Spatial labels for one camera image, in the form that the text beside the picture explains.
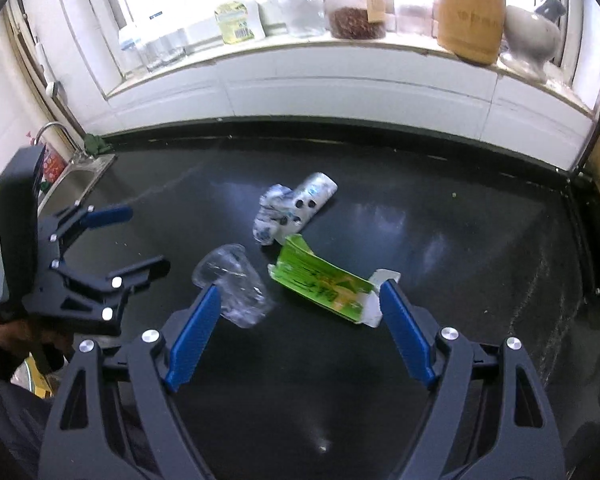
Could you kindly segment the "person's left hand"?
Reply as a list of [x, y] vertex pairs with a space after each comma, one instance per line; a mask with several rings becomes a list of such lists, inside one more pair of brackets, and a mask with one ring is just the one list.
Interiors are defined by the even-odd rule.
[[74, 352], [72, 333], [43, 330], [26, 320], [0, 324], [0, 347], [14, 356], [25, 358], [44, 344], [51, 344], [64, 356], [71, 356]]

